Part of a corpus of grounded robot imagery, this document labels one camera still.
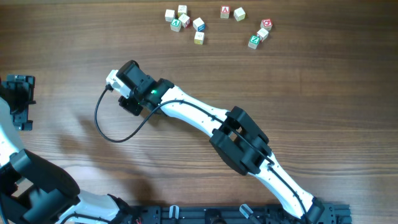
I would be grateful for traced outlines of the green A letter block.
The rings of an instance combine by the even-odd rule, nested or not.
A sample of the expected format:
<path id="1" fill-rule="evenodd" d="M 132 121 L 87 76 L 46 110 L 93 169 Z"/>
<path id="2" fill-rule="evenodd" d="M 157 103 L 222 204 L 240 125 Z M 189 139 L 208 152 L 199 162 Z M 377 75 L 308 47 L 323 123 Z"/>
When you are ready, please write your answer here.
<path id="1" fill-rule="evenodd" d="M 172 19 L 170 23 L 170 29 L 175 32 L 179 32 L 182 27 L 182 23 L 178 19 Z"/>

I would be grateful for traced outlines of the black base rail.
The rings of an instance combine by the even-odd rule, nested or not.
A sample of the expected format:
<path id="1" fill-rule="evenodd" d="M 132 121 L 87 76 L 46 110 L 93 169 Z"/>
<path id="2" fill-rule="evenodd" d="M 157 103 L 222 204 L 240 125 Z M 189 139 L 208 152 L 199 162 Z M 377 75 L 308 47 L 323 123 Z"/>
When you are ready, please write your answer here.
<path id="1" fill-rule="evenodd" d="M 289 224 L 305 223 L 304 220 L 288 214 L 280 205 L 250 207 L 242 204 L 239 207 L 170 207 L 135 206 L 137 214 L 129 217 L 126 223 L 141 224 L 206 224 L 206 223 L 261 223 Z"/>

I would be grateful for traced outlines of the yellow S wooden block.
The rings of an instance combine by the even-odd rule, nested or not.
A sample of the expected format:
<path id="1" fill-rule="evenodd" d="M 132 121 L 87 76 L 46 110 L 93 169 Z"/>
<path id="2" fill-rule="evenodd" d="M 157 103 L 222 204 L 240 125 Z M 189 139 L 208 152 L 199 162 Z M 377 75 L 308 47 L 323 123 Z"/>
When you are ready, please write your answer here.
<path id="1" fill-rule="evenodd" d="M 234 10 L 234 18 L 236 19 L 236 21 L 239 22 L 239 21 L 245 19 L 245 17 L 246 17 L 246 12 L 244 11 L 244 9 L 242 7 L 239 7 Z"/>

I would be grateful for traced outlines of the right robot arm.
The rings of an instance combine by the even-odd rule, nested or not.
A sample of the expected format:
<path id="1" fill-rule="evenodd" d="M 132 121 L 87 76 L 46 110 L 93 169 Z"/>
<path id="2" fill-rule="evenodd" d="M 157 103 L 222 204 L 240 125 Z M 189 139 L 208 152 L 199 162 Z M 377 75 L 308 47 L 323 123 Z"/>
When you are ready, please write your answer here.
<path id="1" fill-rule="evenodd" d="M 321 201 L 286 173 L 268 137 L 243 109 L 235 106 L 228 111 L 207 105 L 168 80 L 154 80 L 133 60 L 113 70 L 106 83 L 120 93 L 119 104 L 125 110 L 137 116 L 147 108 L 199 129 L 232 170 L 260 180 L 288 214 L 307 223 L 319 221 L 325 210 Z"/>

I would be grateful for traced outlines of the red A letter block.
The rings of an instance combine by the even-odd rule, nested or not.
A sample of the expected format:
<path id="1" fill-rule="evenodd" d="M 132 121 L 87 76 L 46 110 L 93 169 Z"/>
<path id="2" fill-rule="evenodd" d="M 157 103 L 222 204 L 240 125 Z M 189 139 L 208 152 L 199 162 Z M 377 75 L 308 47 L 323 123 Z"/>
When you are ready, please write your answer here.
<path id="1" fill-rule="evenodd" d="M 229 14 L 230 14 L 230 7 L 229 6 L 221 6 L 220 17 L 222 19 L 228 19 Z"/>

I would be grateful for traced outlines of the plain wooden block top left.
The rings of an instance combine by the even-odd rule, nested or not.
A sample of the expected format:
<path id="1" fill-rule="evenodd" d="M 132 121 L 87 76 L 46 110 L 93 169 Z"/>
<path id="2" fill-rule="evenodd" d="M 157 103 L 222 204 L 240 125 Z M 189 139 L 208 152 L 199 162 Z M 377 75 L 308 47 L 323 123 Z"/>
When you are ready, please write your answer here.
<path id="1" fill-rule="evenodd" d="M 167 22 L 172 22 L 175 19 L 175 11 L 172 9 L 165 10 L 165 20 Z"/>

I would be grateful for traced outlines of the green Z block right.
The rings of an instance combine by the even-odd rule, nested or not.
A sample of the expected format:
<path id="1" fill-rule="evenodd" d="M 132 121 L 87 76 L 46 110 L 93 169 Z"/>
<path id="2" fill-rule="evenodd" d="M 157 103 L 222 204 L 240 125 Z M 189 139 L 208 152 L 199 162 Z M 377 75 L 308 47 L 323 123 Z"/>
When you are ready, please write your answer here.
<path id="1" fill-rule="evenodd" d="M 250 47 L 252 49 L 257 49 L 260 42 L 261 42 L 261 39 L 258 36 L 252 35 L 249 39 L 248 47 Z"/>

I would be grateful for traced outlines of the blue sided wooden block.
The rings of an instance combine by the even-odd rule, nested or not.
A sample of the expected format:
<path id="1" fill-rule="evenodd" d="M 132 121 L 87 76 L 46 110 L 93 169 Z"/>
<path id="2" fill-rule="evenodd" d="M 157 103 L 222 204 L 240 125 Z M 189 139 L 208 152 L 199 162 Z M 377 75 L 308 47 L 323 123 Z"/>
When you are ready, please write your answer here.
<path id="1" fill-rule="evenodd" d="M 198 17 L 193 21 L 193 27 L 197 32 L 203 32 L 205 30 L 205 23 L 200 17 Z"/>

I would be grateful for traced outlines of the yellow sided picture block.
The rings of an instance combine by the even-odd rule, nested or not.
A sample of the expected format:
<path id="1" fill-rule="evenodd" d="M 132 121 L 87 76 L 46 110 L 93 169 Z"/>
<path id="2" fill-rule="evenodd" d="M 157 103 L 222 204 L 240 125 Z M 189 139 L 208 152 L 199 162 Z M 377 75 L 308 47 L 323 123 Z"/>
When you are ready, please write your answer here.
<path id="1" fill-rule="evenodd" d="M 194 37 L 194 43 L 198 45 L 203 45 L 205 39 L 205 33 L 204 32 L 195 32 L 195 37 Z"/>

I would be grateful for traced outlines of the wooden block yellow sided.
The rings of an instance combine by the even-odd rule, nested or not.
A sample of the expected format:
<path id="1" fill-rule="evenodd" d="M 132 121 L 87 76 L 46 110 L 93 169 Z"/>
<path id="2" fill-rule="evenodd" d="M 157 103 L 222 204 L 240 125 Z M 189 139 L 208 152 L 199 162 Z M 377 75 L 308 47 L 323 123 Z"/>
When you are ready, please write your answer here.
<path id="1" fill-rule="evenodd" d="M 187 15 L 187 12 L 188 12 L 188 9 L 187 9 L 186 5 L 179 5 L 178 6 L 178 10 L 177 10 L 178 17 L 180 17 L 183 14 Z"/>

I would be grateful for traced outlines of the red A sided block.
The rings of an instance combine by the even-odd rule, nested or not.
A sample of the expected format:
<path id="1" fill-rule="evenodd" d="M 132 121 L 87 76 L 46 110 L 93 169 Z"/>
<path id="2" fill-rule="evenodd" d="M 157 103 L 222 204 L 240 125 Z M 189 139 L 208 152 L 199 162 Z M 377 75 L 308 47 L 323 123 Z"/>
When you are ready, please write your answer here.
<path id="1" fill-rule="evenodd" d="M 269 31 L 266 30 L 265 28 L 261 28 L 257 32 L 257 36 L 260 39 L 261 42 L 263 42 L 269 35 Z"/>

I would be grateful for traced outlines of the red O letter block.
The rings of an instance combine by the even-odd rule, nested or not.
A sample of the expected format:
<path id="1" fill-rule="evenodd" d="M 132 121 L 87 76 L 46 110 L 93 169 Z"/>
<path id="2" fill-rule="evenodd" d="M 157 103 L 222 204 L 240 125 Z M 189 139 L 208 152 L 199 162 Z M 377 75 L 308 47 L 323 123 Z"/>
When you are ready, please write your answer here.
<path id="1" fill-rule="evenodd" d="M 270 31 L 272 29 L 273 22 L 271 19 L 263 19 L 261 21 L 261 28 Z"/>

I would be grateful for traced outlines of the red sided wooden block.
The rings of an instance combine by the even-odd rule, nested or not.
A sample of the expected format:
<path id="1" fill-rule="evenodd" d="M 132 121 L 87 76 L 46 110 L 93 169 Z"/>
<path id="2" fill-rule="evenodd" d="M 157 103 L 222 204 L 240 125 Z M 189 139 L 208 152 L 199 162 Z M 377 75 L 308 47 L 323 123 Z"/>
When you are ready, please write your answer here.
<path id="1" fill-rule="evenodd" d="M 182 24 L 182 27 L 187 28 L 190 25 L 190 17 L 186 14 L 181 14 L 178 18 Z"/>

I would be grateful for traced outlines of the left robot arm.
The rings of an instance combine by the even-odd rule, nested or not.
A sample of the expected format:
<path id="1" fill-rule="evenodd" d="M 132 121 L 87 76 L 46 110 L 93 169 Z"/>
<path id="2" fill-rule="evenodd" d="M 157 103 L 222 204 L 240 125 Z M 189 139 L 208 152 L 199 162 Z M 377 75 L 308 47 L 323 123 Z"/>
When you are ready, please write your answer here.
<path id="1" fill-rule="evenodd" d="M 28 118 L 35 78 L 1 81 L 1 218 L 4 223 L 138 223 L 139 213 L 113 195 L 80 190 L 61 167 L 25 148 L 20 131 Z"/>

